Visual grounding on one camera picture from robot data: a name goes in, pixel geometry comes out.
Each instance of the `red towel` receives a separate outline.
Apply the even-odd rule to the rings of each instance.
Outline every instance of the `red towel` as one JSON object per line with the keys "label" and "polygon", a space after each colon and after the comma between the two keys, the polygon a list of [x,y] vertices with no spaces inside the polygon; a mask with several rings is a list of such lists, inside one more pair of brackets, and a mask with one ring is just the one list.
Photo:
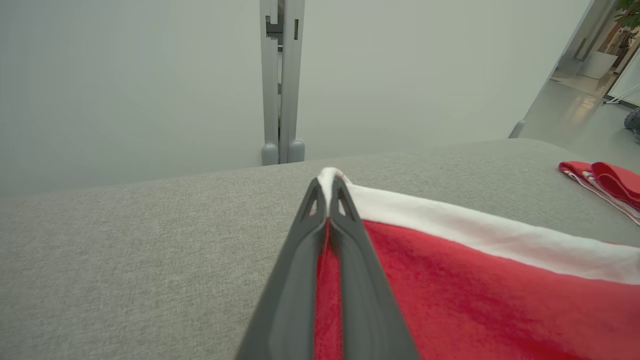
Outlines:
{"label": "red towel", "polygon": [[640,225],[640,176],[607,163],[565,161],[558,169]]}
{"label": "red towel", "polygon": [[[423,359],[640,359],[640,249],[348,187]],[[315,358],[341,359],[330,250],[318,270]]]}

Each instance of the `gray table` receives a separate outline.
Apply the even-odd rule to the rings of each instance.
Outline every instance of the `gray table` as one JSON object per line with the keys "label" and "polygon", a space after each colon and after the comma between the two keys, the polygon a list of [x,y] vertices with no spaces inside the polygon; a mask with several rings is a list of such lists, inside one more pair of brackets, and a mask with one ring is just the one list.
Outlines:
{"label": "gray table", "polygon": [[309,181],[640,245],[640,227],[514,139],[0,200],[0,359],[230,359]]}

